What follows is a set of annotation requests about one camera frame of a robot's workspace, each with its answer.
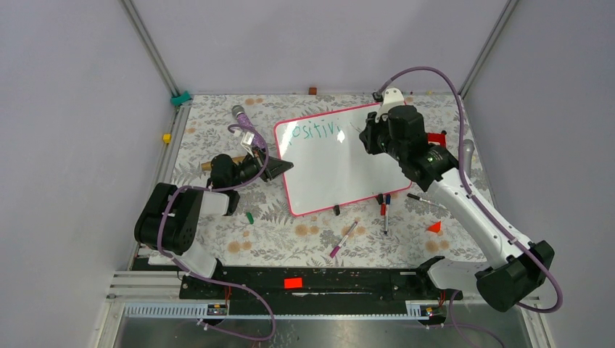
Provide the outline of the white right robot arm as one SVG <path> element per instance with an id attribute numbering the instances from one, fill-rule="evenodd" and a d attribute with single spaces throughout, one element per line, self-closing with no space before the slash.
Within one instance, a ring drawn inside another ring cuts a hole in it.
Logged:
<path id="1" fill-rule="evenodd" d="M 411 105 L 370 112 L 360 132 L 369 154 L 388 154 L 402 173 L 443 205 L 481 249 L 485 262 L 458 262 L 435 257 L 416 279 L 417 292 L 433 299 L 444 289 L 479 294 L 493 309 L 506 312 L 545 281 L 563 302 L 561 287 L 549 268 L 555 256 L 546 241 L 534 243 L 514 228 L 473 189 L 458 160 L 445 147 L 429 142 L 424 118 Z"/>

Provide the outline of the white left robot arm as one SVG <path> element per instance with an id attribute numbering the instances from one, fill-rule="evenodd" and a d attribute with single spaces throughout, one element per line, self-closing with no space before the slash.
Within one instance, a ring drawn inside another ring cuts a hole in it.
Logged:
<path id="1" fill-rule="evenodd" d="M 269 157 L 258 147 L 238 160 L 219 154 L 210 161 L 210 177 L 204 188 L 157 183 L 136 221 L 134 238 L 176 261 L 187 273 L 197 274 L 197 288 L 206 297 L 218 297 L 225 279 L 215 272 L 216 257 L 195 241 L 199 218 L 233 215 L 240 200 L 239 188 L 258 178 L 272 181 L 293 167 L 292 162 Z"/>

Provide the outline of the pink framed whiteboard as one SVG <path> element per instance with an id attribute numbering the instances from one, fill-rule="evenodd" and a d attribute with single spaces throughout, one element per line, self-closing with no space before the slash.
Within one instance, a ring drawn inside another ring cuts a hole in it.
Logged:
<path id="1" fill-rule="evenodd" d="M 283 120 L 273 127 L 289 211 L 307 215 L 402 191 L 411 182 L 386 154 L 367 154 L 359 133 L 377 103 Z"/>

